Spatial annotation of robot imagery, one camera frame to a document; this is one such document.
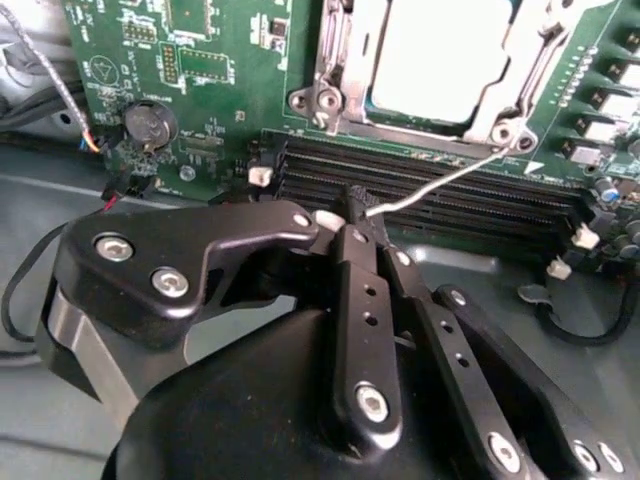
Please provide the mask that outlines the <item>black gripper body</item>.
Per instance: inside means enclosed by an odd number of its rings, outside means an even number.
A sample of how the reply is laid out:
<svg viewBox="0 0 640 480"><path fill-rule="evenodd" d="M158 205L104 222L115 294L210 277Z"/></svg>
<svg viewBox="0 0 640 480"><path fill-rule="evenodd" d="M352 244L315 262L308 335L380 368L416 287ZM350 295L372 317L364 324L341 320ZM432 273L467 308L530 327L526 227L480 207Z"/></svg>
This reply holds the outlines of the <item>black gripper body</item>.
<svg viewBox="0 0 640 480"><path fill-rule="evenodd" d="M156 386L103 470L106 479L480 479L433 369L395 342L403 431L357 459L324 427L331 319L289 313Z"/></svg>

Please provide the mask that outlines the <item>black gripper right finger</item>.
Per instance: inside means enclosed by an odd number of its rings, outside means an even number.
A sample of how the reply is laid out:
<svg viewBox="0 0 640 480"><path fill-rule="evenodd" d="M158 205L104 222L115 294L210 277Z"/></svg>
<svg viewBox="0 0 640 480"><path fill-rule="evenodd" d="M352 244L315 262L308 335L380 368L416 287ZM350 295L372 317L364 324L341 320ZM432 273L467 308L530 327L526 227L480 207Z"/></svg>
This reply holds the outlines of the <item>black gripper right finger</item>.
<svg viewBox="0 0 640 480"><path fill-rule="evenodd" d="M636 479L639 465L464 290L430 290L384 237L378 261L418 348L435 363L469 463L488 479Z"/></svg>

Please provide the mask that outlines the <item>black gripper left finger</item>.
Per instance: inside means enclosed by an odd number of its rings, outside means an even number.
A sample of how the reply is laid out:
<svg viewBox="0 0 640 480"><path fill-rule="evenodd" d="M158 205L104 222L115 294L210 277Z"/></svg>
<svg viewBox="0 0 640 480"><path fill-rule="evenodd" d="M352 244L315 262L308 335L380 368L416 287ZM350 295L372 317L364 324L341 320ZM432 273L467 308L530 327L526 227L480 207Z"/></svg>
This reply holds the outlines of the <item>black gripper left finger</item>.
<svg viewBox="0 0 640 480"><path fill-rule="evenodd" d="M197 323L292 296L329 323L330 427L358 452L389 449L402 420L378 204L357 186L315 212L269 200L76 220L62 230L37 350L125 424L190 370Z"/></svg>

